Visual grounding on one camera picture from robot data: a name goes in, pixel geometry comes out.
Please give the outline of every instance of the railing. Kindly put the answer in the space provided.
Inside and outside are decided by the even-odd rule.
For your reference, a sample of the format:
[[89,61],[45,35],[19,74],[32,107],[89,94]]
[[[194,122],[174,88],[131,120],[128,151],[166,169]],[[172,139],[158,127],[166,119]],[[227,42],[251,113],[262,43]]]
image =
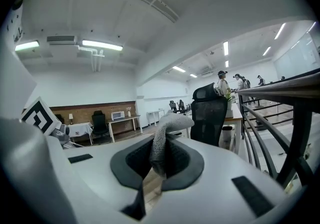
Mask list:
[[[292,180],[294,174],[297,173],[301,184],[308,184],[310,179],[313,177],[313,172],[304,159],[304,151],[309,138],[312,112],[320,113],[320,69],[265,86],[240,90],[238,91],[238,94],[240,111],[243,116],[242,137],[245,140],[248,151],[249,163],[252,164],[252,159],[254,159],[255,166],[261,169],[259,157],[249,132],[249,129],[251,129],[259,143],[269,174],[273,179],[285,188]],[[243,96],[255,97],[256,99],[243,101]],[[277,104],[257,109],[251,109],[246,105],[248,102],[254,102],[261,99],[274,101],[277,102]],[[291,105],[293,106],[293,109],[266,116],[262,116],[257,113],[257,110],[279,106],[281,104]],[[270,123],[265,119],[267,117],[288,113],[290,111],[293,111],[293,118],[289,118],[281,122]],[[252,114],[254,118],[249,119],[245,114],[246,112]],[[261,125],[254,126],[252,123],[253,120],[258,120]],[[273,125],[291,120],[294,126],[290,142]],[[262,126],[271,133],[286,153],[285,162],[279,173],[277,173],[271,155],[257,131],[257,128]]]

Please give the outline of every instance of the white desk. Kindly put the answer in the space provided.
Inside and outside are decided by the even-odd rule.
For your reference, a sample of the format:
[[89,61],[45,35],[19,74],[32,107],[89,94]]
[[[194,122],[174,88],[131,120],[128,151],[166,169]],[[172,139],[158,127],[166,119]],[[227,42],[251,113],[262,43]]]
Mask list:
[[114,120],[114,121],[112,121],[111,119],[109,119],[108,120],[108,124],[109,124],[109,132],[110,132],[110,137],[112,138],[112,142],[114,143],[115,142],[115,139],[114,139],[114,134],[113,134],[113,132],[112,132],[112,126],[111,126],[111,124],[112,123],[116,123],[116,122],[124,122],[124,121],[129,121],[129,120],[132,120],[132,123],[133,123],[133,129],[134,130],[136,130],[136,126],[135,126],[135,119],[138,119],[138,124],[139,124],[139,127],[140,127],[140,132],[141,132],[141,134],[143,133],[142,132],[142,127],[141,127],[141,125],[140,125],[140,119],[139,119],[139,117],[140,117],[140,115],[132,115],[132,116],[130,116],[130,117],[125,117],[125,118],[122,118],[122,119],[117,119],[117,120]]
[[74,137],[80,137],[85,134],[89,135],[90,138],[90,143],[91,145],[93,144],[92,138],[91,138],[91,133],[92,133],[92,124],[89,122],[85,123],[77,123],[77,124],[71,124],[68,125],[69,127],[69,137],[74,138]]
[[164,109],[161,109],[161,110],[157,110],[157,111],[153,111],[153,112],[147,112],[146,113],[146,117],[147,117],[147,119],[148,119],[148,122],[149,122],[149,126],[151,126],[151,124],[150,124],[150,119],[149,119],[149,115],[150,114],[152,114],[153,115],[153,119],[155,120],[154,122],[154,124],[155,124],[155,127],[156,127],[156,115],[155,115],[155,113],[158,113],[158,118],[159,118],[159,120],[160,120],[160,116],[159,116],[159,112],[164,112],[165,110]]
[[240,110],[239,110],[239,108],[238,108],[238,106],[237,106],[237,104],[236,103],[233,103],[232,104],[232,112],[233,112],[233,118],[226,118],[226,119],[224,119],[225,121],[224,121],[224,125],[231,125],[231,124],[234,124],[235,125],[235,137],[236,137],[236,139],[235,139],[235,153],[236,154],[238,154],[239,153],[239,146],[240,146],[240,140],[241,140],[241,122],[242,122],[242,119],[243,119],[243,117],[242,117],[242,115],[241,115],[241,113],[240,113]]

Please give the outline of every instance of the table lamp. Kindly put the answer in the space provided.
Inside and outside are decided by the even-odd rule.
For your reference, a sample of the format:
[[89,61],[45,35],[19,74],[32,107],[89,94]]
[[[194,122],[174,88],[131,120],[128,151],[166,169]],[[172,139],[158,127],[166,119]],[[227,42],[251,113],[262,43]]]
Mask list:
[[70,124],[73,124],[72,120],[73,120],[74,116],[72,114],[69,114],[69,120],[70,120]]

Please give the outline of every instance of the cap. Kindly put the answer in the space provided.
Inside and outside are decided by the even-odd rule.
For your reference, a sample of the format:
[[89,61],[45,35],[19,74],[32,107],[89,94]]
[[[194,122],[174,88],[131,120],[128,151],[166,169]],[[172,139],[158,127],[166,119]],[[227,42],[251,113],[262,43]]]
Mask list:
[[221,75],[227,74],[227,73],[228,73],[227,71],[219,71],[219,72],[218,72],[218,76],[221,76]]

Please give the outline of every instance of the fluorescent light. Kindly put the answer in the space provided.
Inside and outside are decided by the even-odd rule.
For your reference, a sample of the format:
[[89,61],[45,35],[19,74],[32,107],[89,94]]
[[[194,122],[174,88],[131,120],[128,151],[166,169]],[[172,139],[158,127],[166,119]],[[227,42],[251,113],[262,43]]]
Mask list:
[[275,40],[279,37],[280,33],[282,32],[282,29],[285,27],[285,23],[283,25],[281,25],[280,30],[278,31],[277,35],[275,36]]
[[185,70],[184,69],[181,69],[181,68],[179,68],[179,67],[177,67],[177,66],[173,66],[173,69],[176,69],[176,70],[178,70],[178,71],[180,71],[180,72],[185,72]]
[[224,42],[223,44],[224,44],[223,45],[224,46],[224,48],[223,48],[224,49],[224,55],[227,56],[227,55],[229,55],[229,42]]
[[28,43],[17,45],[15,48],[15,51],[31,49],[31,48],[36,48],[36,47],[39,47],[38,41],[28,42]]
[[310,31],[311,31],[311,29],[315,26],[315,24],[316,24],[316,22],[314,22],[314,23],[313,23],[313,25],[311,26],[311,28],[309,29],[309,31],[308,31],[308,32],[310,32]]
[[108,44],[108,43],[93,42],[93,41],[86,41],[86,40],[82,41],[82,45],[105,48],[105,49],[111,49],[111,50],[118,50],[118,51],[121,51],[123,49],[123,47],[112,45],[112,44]]
[[266,49],[266,51],[264,52],[263,56],[264,56],[266,53],[268,53],[269,49],[271,49],[271,47],[268,47],[268,48]]

